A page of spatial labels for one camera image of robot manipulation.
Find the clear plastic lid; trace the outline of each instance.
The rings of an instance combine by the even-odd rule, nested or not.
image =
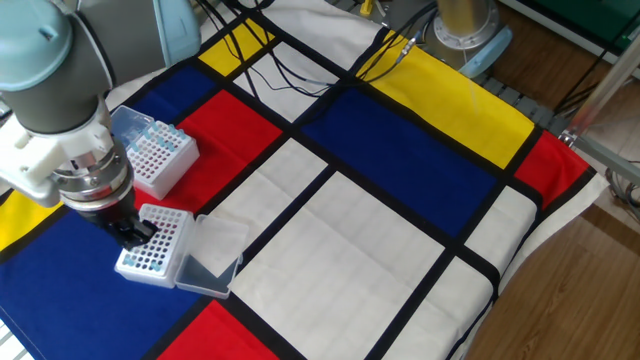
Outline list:
[[[226,299],[242,262],[249,227],[200,215],[176,275],[178,288]]]
[[[120,105],[111,114],[111,132],[128,148],[152,122],[151,116]]]

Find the black cable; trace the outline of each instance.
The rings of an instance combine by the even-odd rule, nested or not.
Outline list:
[[[209,12],[211,14],[213,14],[213,16],[215,16],[218,21],[220,21],[220,23],[222,24],[223,27],[225,26],[229,26],[229,24],[227,23],[227,21],[222,17],[222,15],[218,12],[218,10],[215,9],[215,7],[213,5],[211,5],[207,0],[196,0],[196,2],[203,7],[203,10],[205,10],[205,13],[207,12],[206,9],[204,9],[204,7],[206,7]],[[236,48],[236,52],[238,53],[238,60],[240,60],[240,66],[242,67],[245,63],[245,59],[244,56],[242,55],[242,49],[240,49],[240,44],[238,43],[238,39],[236,39],[236,36],[233,33],[233,29],[230,29],[229,31],[229,37],[231,38],[231,42],[233,43],[233,46]],[[249,83],[249,87],[251,88],[251,92],[253,93],[253,96],[260,101],[260,97],[258,96],[258,91],[256,90],[255,85],[253,84],[253,81],[251,80],[251,76],[249,75],[249,71],[245,71],[244,72],[245,77],[247,78],[247,82]]]
[[[209,15],[208,11],[204,8],[204,6],[202,4],[199,4],[202,9],[205,11],[205,14],[207,14],[207,16],[209,17],[209,20],[211,20],[211,22],[213,23],[213,26],[216,28],[217,31],[220,31],[220,27],[218,26],[218,24],[213,20],[213,18]],[[233,9],[229,9],[230,11],[232,11],[234,13],[234,15],[238,16],[237,12],[235,12]],[[227,41],[227,37],[223,37],[222,40],[224,41],[227,50],[229,50],[229,53],[231,54],[231,56],[235,57],[236,59],[240,60],[240,58],[238,57],[238,55],[234,54],[233,51],[231,50],[231,47],[229,46],[229,42]],[[258,71],[257,69],[255,69],[253,66],[250,66],[249,69],[253,70],[256,74],[258,74],[258,76],[260,76],[262,78],[262,80],[267,84],[267,86],[273,90],[273,91],[279,91],[279,90],[285,90],[285,89],[291,89],[291,86],[283,86],[283,87],[279,87],[279,88],[275,88],[273,87],[273,85],[271,85],[271,83],[269,83],[269,81],[266,79],[266,77],[264,75],[262,75],[262,73],[260,73],[260,71]],[[316,92],[310,93],[310,95],[317,95],[318,93],[326,90],[328,87],[320,89]]]
[[[560,103],[558,103],[558,106],[556,106],[556,108],[554,109],[554,114],[558,114],[561,111],[560,109],[565,107],[568,101],[571,101],[573,92],[576,91],[580,86],[580,84],[582,84],[582,82],[587,78],[587,76],[589,76],[593,72],[593,70],[595,70],[596,66],[600,63],[600,61],[602,61],[602,59],[604,59],[605,55],[611,52],[610,49],[615,45],[616,40],[618,40],[618,38],[620,38],[620,36],[622,36],[625,33],[625,31],[627,31],[629,27],[636,22],[638,17],[640,17],[640,10],[638,10],[631,17],[631,19],[629,19],[629,21],[622,27],[622,29],[620,29],[620,31],[616,34],[613,40],[609,44],[607,44],[607,46],[604,47],[604,50],[602,50],[602,52],[600,53],[600,56],[598,56],[596,61],[594,61],[593,64],[591,64],[589,69],[587,69],[587,71],[582,75],[582,77],[578,80],[578,82],[576,82],[576,84],[573,85],[573,87],[567,92],[567,94],[562,98],[562,100],[560,100]]]
[[[262,14],[262,8],[260,6],[260,4],[258,4],[258,2],[256,0],[254,0],[254,3],[256,4],[255,7],[253,8],[246,8],[242,9],[242,8],[238,8],[236,6],[233,6],[232,4],[230,4],[232,1],[230,0],[222,0],[222,2],[227,5],[227,7],[229,8],[230,11],[232,11],[236,16],[240,16],[240,14],[242,14],[243,11],[257,11],[258,13]],[[207,3],[205,1],[205,3],[207,4],[207,7],[211,10],[212,13],[214,13],[214,15],[217,13],[217,11],[215,9],[213,9],[213,6],[209,3]],[[361,82],[355,82],[355,83],[333,83],[333,84],[324,84],[326,85],[324,88],[315,91],[315,92],[310,92],[304,88],[301,88],[299,86],[294,85],[293,83],[291,83],[291,81],[289,80],[289,78],[287,77],[287,75],[285,74],[285,71],[287,73],[289,73],[291,76],[297,78],[300,81],[304,81],[304,82],[308,82],[311,84],[318,84],[321,85],[323,84],[320,81],[315,81],[315,80],[310,80],[307,79],[299,74],[297,74],[296,72],[294,72],[293,70],[291,70],[289,67],[287,67],[274,53],[273,49],[268,49],[267,52],[269,53],[269,55],[271,56],[271,58],[273,59],[274,65],[276,66],[276,69],[278,70],[278,72],[280,73],[281,77],[283,78],[283,80],[287,83],[288,86],[286,87],[279,87],[279,88],[274,88],[265,78],[264,75],[262,75],[259,71],[257,71],[256,69],[254,69],[253,67],[249,67],[249,69],[253,70],[254,72],[256,72],[267,84],[267,86],[276,91],[276,90],[284,90],[284,89],[292,89],[302,95],[305,96],[309,96],[309,97],[320,97],[321,95],[318,95],[319,93],[322,93],[323,91],[325,91],[326,89],[329,89],[331,87],[340,87],[340,86],[344,86],[344,87],[354,87],[354,86],[361,86],[361,85],[365,85],[365,84],[369,84],[373,81],[379,80],[380,78],[386,76],[387,74],[389,74],[392,70],[394,70],[396,68],[396,66],[398,65],[398,62],[395,62],[389,69],[385,70],[384,72],[382,72],[380,75],[369,79],[369,80],[364,80],[364,78],[368,75],[368,73],[378,64],[378,62],[380,61],[380,59],[382,59],[382,57],[387,53],[387,51],[392,48],[393,46],[397,46],[399,43],[402,42],[402,37],[400,37],[400,35],[403,32],[408,33],[410,31],[410,29],[413,27],[413,25],[415,25],[415,23],[425,14],[428,14],[430,11],[434,11],[434,13],[436,12],[436,7],[437,4],[434,2],[431,2],[429,4],[427,4],[426,6],[424,6],[422,9],[420,9],[416,14],[414,14],[409,20],[407,20],[407,22],[405,22],[404,25],[402,25],[400,27],[400,29],[398,29],[398,31],[396,33],[394,33],[392,36],[388,37],[387,39],[385,39],[385,41],[382,42],[381,44],[381,48],[385,47],[385,49],[383,51],[381,51],[376,58],[369,64],[369,66],[367,67],[367,69],[362,73],[362,75],[359,77],[362,81]],[[224,19],[222,18],[222,16],[218,15],[216,16],[220,22],[223,24],[223,26],[227,26],[228,24],[224,21]],[[243,25],[247,28],[247,30],[252,34],[252,36],[258,41],[258,43],[260,43],[260,45],[263,48],[267,47],[267,44],[265,44],[262,39],[255,33],[255,31],[247,24],[246,20],[243,20]],[[269,36],[268,36],[268,32],[266,29],[263,29],[263,31],[265,32],[265,39],[267,40],[267,42],[269,41]],[[233,37],[233,32],[230,32],[230,35],[232,37],[232,41],[234,41],[234,37]],[[236,49],[239,50],[239,45],[237,45],[237,40],[234,41],[234,46],[236,47]],[[252,87],[252,91],[254,91],[254,95],[257,98],[257,94],[255,93],[255,88]]]

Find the cable connector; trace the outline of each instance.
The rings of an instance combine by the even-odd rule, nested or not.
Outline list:
[[[396,59],[396,64],[399,64],[405,56],[409,55],[409,51],[411,51],[411,49],[413,49],[413,47],[416,45],[416,42],[418,41],[420,35],[422,35],[422,31],[418,30],[418,32],[409,40],[407,45],[402,48],[398,59]]]

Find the tablecloth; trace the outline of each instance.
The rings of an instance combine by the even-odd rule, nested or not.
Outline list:
[[[230,298],[126,281],[106,233],[5,194],[0,318],[34,358],[460,359],[523,261],[605,187],[419,49],[354,85],[390,36],[377,24],[320,0],[226,16],[198,56],[125,105],[184,129],[201,154],[164,200],[138,192],[137,206],[249,225]],[[229,31],[245,64],[221,40]],[[346,85],[289,76],[321,96],[279,89],[271,51],[303,77]]]

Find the wire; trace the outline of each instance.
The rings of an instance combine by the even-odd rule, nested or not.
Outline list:
[[[198,3],[198,5],[202,7],[202,9],[205,11],[207,16],[209,17],[209,19],[211,19],[211,16],[209,15],[209,13],[211,13],[213,14],[213,16],[215,16],[218,19],[218,21],[220,21],[223,27],[229,26],[227,21],[222,17],[222,15],[220,15],[218,10],[216,10],[215,7],[211,5],[207,0],[196,0],[196,2]],[[211,21],[214,23],[214,26],[216,26],[217,28],[217,24],[215,23],[215,21],[213,21],[213,19],[211,19]],[[233,43],[233,46],[236,48],[236,52],[238,53],[237,59],[240,60],[240,66],[242,67],[245,63],[245,59],[244,59],[244,56],[242,56],[242,50],[240,49],[240,44],[238,43],[238,39],[236,39],[236,36],[233,33],[233,31],[229,31],[229,37],[231,38],[231,42]],[[253,96],[258,101],[260,101],[260,96],[258,96],[258,91],[256,90],[256,87],[253,84],[253,81],[251,80],[251,76],[249,75],[249,72],[245,71],[244,74],[245,74],[245,77],[247,78],[247,82],[249,83],[249,88],[251,88],[251,92],[253,93]]]
[[[638,164],[640,161],[629,161],[631,164]],[[610,168],[607,168],[605,171],[605,178],[609,182],[609,191],[611,192],[611,196],[615,199],[618,199],[622,204],[628,206],[628,210],[630,211],[630,215],[635,217],[635,220],[640,223],[640,202],[633,198],[633,191],[638,189],[638,186],[629,183],[625,190],[623,190],[623,186],[620,181],[620,176],[615,173]]]
[[[572,95],[574,91],[576,91],[578,89],[578,87],[580,86],[580,84],[582,84],[582,82],[584,80],[586,80],[586,78],[589,76],[589,74],[591,74],[593,72],[593,70],[595,70],[596,66],[602,61],[602,59],[604,59],[605,55],[610,51],[610,49],[612,47],[615,46],[615,42],[616,40],[618,40],[618,38],[620,38],[626,31],[627,29],[629,29],[637,20],[637,18],[640,17],[640,9],[629,19],[629,21],[620,29],[620,31],[616,34],[616,36],[613,37],[613,40],[607,44],[606,46],[604,46],[604,49],[602,50],[602,52],[600,53],[600,56],[598,56],[598,58],[593,62],[593,64],[591,64],[591,66],[589,67],[589,69],[587,69],[587,71],[582,75],[582,77],[575,83],[575,85],[573,85],[573,87],[565,94],[565,96],[562,98],[562,100],[560,100],[560,103],[558,103],[558,106],[556,106],[556,108],[554,109],[554,114],[558,114],[562,111],[563,108],[566,108],[566,104],[569,101],[574,100],[574,96],[578,96],[581,95],[582,92],[587,92],[589,94],[591,94],[591,91],[593,91],[593,89],[595,89],[595,86],[597,86],[598,84],[596,84],[595,86],[592,86],[593,89],[585,89],[583,90],[581,93]]]
[[[205,0],[196,0],[200,6],[202,5],[202,1],[204,1],[207,4],[207,7],[209,8],[209,10],[211,10],[211,12],[216,11],[215,9],[213,9],[213,6],[211,4],[208,4]],[[257,0],[254,0],[255,3],[255,7],[253,8],[247,8],[244,6],[240,6],[238,7],[236,4],[236,0],[222,0],[222,2],[227,5],[227,7],[230,9],[230,11],[232,11],[236,16],[239,16],[242,12],[244,11],[256,11],[259,14],[262,14],[262,9],[266,8],[266,6],[261,6],[263,3],[265,3],[266,1],[269,0],[264,0],[261,3],[258,3]],[[345,82],[336,82],[336,83],[325,83],[325,82],[321,82],[321,81],[317,81],[317,80],[312,80],[312,79],[308,79],[298,73],[296,73],[295,71],[291,70],[288,66],[286,66],[275,54],[275,52],[273,51],[272,48],[268,48],[267,44],[265,42],[263,42],[263,40],[260,38],[260,36],[258,36],[256,34],[256,32],[253,30],[253,28],[251,28],[251,26],[249,26],[246,22],[246,20],[243,20],[243,25],[247,28],[247,30],[252,34],[252,36],[258,41],[258,43],[260,43],[260,45],[263,48],[267,48],[267,52],[270,55],[270,57],[272,58],[274,65],[276,66],[276,69],[278,70],[278,72],[280,73],[280,76],[282,77],[282,79],[287,83],[288,86],[283,86],[283,87],[274,87],[272,86],[266,79],[266,77],[261,74],[258,70],[256,70],[253,67],[249,67],[249,69],[251,69],[252,71],[254,71],[256,74],[258,74],[258,76],[260,76],[262,78],[262,80],[265,81],[265,83],[267,84],[267,86],[274,91],[278,91],[278,90],[285,90],[285,89],[292,89],[302,95],[305,96],[309,96],[309,97],[320,97],[322,92],[324,92],[325,90],[332,88],[332,87],[356,87],[356,86],[361,86],[361,85],[365,85],[365,84],[369,84],[372,83],[374,81],[379,80],[380,78],[388,75],[392,70],[394,70],[396,68],[396,66],[399,64],[399,62],[404,58],[404,56],[406,55],[406,53],[411,49],[411,47],[413,47],[413,44],[415,44],[415,39],[417,37],[414,37],[414,41],[413,44],[411,46],[409,46],[407,48],[407,46],[405,46],[405,49],[403,49],[403,52],[401,53],[401,55],[398,57],[398,59],[396,60],[396,62],[387,70],[385,70],[384,72],[382,72],[380,75],[369,79],[369,80],[364,80],[366,78],[366,76],[368,75],[368,73],[378,64],[378,62],[382,59],[382,57],[387,53],[387,51],[389,51],[389,49],[391,49],[394,46],[397,46],[398,44],[400,44],[402,42],[403,38],[406,38],[406,34],[408,34],[408,32],[410,31],[410,29],[413,27],[413,25],[415,25],[415,23],[425,14],[428,14],[430,11],[435,11],[437,8],[437,4],[435,3],[435,1],[432,1],[431,3],[427,4],[426,6],[424,6],[422,9],[420,9],[416,14],[414,14],[409,20],[407,20],[407,22],[400,27],[400,29],[398,29],[398,31],[396,33],[394,33],[392,36],[388,37],[387,39],[385,39],[382,44],[381,44],[381,48],[384,47],[384,50],[379,52],[379,54],[376,56],[376,58],[369,64],[369,66],[367,67],[366,70],[364,70],[362,72],[362,74],[358,77],[359,80],[361,80],[360,82],[354,82],[354,83],[345,83]],[[224,21],[224,19],[222,19],[221,16],[216,16],[220,22],[223,24],[223,26],[227,26],[228,24]],[[263,31],[265,33],[265,39],[267,42],[269,42],[269,34],[267,32],[266,29],[263,28]],[[239,46],[236,45],[237,41],[234,41],[234,37],[233,37],[233,32],[230,32],[231,35],[231,40],[234,42],[234,46],[236,47],[237,50],[239,50]],[[233,54],[233,52],[231,51],[231,47],[227,44],[227,49]],[[306,83],[310,83],[310,84],[315,84],[315,85],[322,85],[324,86],[322,89],[317,90],[315,92],[311,92],[307,89],[304,89],[300,86],[296,86],[294,85],[291,80],[288,78],[287,74],[295,77],[296,79],[306,82]],[[249,86],[252,87],[252,92],[254,92],[254,96],[256,98],[258,98],[257,93],[255,92],[255,88],[252,86],[253,84],[250,82]]]

